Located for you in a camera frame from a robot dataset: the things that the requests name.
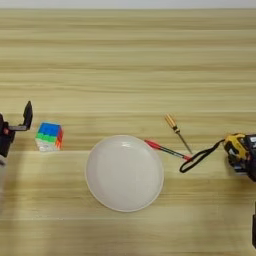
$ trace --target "wood grain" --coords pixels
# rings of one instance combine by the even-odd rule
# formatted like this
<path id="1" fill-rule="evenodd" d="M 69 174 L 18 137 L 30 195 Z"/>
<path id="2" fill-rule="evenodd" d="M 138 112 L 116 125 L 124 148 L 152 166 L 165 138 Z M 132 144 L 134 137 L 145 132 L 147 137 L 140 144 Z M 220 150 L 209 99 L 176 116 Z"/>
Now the wood grain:
<path id="1" fill-rule="evenodd" d="M 88 154 L 115 134 L 196 152 L 255 133 L 256 10 L 0 11 L 0 107 L 10 123 L 34 107 L 8 159 L 0 255 L 255 255 L 256 185 L 219 149 L 196 169 L 159 153 L 164 188 L 148 208 L 117 213 L 84 180 Z M 62 124 L 63 151 L 37 152 L 42 121 Z"/>

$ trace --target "yellow device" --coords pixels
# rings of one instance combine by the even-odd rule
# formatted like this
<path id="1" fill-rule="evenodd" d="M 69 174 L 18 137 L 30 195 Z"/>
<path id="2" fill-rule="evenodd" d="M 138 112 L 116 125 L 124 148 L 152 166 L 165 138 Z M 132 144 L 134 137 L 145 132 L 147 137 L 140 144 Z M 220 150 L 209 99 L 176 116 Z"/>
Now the yellow device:
<path id="1" fill-rule="evenodd" d="M 195 167 L 204 158 L 210 155 L 218 146 L 223 143 L 228 154 L 229 164 L 237 173 L 247 174 L 256 182 L 256 134 L 246 135 L 236 133 L 228 135 L 224 140 L 218 141 L 212 148 L 202 150 L 186 161 L 180 172 L 185 173 Z"/>

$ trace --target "screwdriver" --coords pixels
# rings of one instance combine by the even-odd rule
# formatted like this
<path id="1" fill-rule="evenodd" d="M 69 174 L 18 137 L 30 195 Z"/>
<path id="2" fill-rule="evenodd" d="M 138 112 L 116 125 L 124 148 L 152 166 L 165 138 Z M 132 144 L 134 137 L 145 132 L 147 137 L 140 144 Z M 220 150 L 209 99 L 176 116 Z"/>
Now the screwdriver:
<path id="1" fill-rule="evenodd" d="M 178 134 L 178 136 L 180 137 L 181 141 L 183 142 L 183 144 L 185 145 L 185 147 L 187 148 L 189 153 L 192 155 L 193 154 L 192 150 L 190 149 L 190 147 L 188 146 L 187 142 L 184 140 L 184 138 L 180 134 L 180 129 L 178 128 L 178 126 L 177 126 L 176 122 L 174 121 L 174 119 L 168 114 L 168 115 L 165 116 L 165 120 L 171 126 L 171 128 L 174 130 L 174 132 L 176 134 Z"/>
<path id="2" fill-rule="evenodd" d="M 171 155 L 174 155 L 174 156 L 177 156 L 177 157 L 180 157 L 180 158 L 183 158 L 185 160 L 189 160 L 191 157 L 190 156 L 186 156 L 186 155 L 183 155 L 181 153 L 178 153 L 176 151 L 173 151 L 169 148 L 165 148 L 165 147 L 162 147 L 160 146 L 159 144 L 153 142 L 153 141 L 150 141 L 150 140 L 144 140 L 150 147 L 154 148 L 154 149 L 159 149 L 159 150 L 162 150 L 164 152 L 167 152 Z"/>

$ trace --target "colorful cube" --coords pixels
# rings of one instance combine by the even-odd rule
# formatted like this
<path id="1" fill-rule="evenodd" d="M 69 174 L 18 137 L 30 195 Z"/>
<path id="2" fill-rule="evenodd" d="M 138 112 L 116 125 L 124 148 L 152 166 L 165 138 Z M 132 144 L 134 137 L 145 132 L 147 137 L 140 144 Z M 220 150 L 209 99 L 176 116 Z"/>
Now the colorful cube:
<path id="1" fill-rule="evenodd" d="M 62 137 L 60 125 L 42 123 L 36 135 L 36 144 L 40 151 L 57 151 L 61 148 Z"/>

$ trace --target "screwdriver handle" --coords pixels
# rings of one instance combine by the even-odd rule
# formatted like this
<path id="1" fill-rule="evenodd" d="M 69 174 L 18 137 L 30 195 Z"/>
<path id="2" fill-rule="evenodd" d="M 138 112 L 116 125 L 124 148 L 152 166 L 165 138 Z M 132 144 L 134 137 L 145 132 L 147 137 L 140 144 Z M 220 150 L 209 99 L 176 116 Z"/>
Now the screwdriver handle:
<path id="1" fill-rule="evenodd" d="M 179 133 L 180 129 L 178 128 L 176 122 L 174 121 L 174 119 L 171 117 L 171 115 L 166 115 L 165 116 L 165 120 L 166 122 L 171 126 L 171 128 L 174 130 L 175 133 Z"/>

